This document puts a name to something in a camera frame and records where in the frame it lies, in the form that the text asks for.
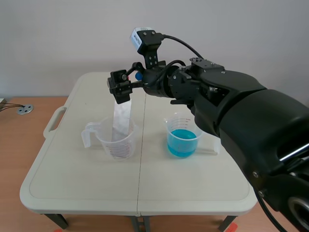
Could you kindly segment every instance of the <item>wooden floor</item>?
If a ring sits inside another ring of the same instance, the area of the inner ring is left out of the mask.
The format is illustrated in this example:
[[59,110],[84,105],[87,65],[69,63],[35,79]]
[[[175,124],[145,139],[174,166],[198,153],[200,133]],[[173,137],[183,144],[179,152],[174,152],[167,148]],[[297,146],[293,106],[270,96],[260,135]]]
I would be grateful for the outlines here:
[[[66,98],[15,98],[10,103],[33,104],[28,115],[16,108],[0,112],[0,232],[60,232],[44,215],[27,210],[19,200],[20,186],[43,142],[43,130]],[[70,232],[133,232],[122,216],[64,215]],[[297,230],[279,213],[275,217],[289,232]],[[222,216],[151,217],[152,232],[216,232]],[[259,205],[235,220],[237,232],[275,232]]]

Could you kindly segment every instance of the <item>blue button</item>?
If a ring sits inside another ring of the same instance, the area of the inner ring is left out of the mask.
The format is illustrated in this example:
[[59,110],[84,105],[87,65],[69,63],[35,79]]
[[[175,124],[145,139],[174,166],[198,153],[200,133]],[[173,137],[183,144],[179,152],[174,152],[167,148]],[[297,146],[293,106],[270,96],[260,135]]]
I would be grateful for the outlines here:
[[137,72],[137,73],[135,74],[135,78],[136,78],[138,81],[140,81],[140,80],[142,80],[143,75],[142,75],[140,72]]

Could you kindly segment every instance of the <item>table leg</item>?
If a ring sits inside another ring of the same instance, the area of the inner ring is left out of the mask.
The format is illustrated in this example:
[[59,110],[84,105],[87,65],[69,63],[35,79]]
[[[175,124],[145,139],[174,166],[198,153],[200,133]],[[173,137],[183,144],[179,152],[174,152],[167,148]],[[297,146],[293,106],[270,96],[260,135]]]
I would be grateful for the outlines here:
[[134,232],[140,232],[140,223],[138,221],[138,217],[136,217],[136,216],[129,216],[129,218],[131,219],[131,223],[132,223]]
[[227,216],[224,221],[221,223],[221,225],[219,226],[218,230],[220,232],[225,231],[228,226],[232,223],[232,221],[236,218],[237,216]]
[[150,232],[150,216],[143,216],[145,232]]
[[51,219],[62,229],[66,229],[69,226],[67,221],[61,214],[44,214],[44,215],[47,216],[49,219]]

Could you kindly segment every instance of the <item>table seam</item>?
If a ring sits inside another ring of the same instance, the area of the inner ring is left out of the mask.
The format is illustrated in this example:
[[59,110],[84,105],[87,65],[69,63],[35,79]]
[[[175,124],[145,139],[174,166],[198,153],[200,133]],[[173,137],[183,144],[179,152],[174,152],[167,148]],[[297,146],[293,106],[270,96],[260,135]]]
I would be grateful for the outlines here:
[[[141,135],[141,148],[140,148],[140,169],[141,169],[141,158],[142,158],[142,151],[143,151],[143,138],[144,138],[144,125],[145,125],[145,114],[146,114],[146,99],[147,95],[145,93],[145,104],[144,104],[144,119],[143,119],[143,130]],[[138,206],[139,206],[139,193],[140,193],[140,174],[139,174],[139,186],[137,189],[137,204],[136,204],[136,212],[138,213]]]

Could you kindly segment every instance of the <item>white wall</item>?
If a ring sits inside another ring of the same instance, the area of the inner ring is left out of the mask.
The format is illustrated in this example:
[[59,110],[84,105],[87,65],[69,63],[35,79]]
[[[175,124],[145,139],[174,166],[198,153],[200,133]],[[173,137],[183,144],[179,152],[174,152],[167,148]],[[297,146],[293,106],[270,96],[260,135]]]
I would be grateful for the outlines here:
[[[309,104],[308,9],[308,0],[1,0],[0,95],[68,95],[84,73],[128,69],[142,61],[131,31],[148,26]],[[168,40],[158,54],[193,56]]]

